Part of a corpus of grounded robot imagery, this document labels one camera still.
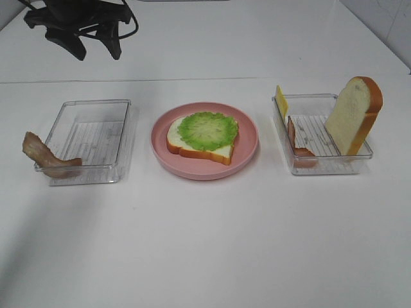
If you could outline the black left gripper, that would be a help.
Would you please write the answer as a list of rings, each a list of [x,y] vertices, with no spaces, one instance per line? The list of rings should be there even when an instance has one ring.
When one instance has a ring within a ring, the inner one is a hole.
[[[30,28],[46,26],[60,30],[47,30],[45,38],[83,61],[86,49],[82,41],[73,33],[63,30],[86,30],[99,27],[98,40],[107,48],[113,59],[119,60],[118,23],[129,23],[129,7],[126,3],[108,1],[44,1],[42,8],[32,8],[24,16]]]

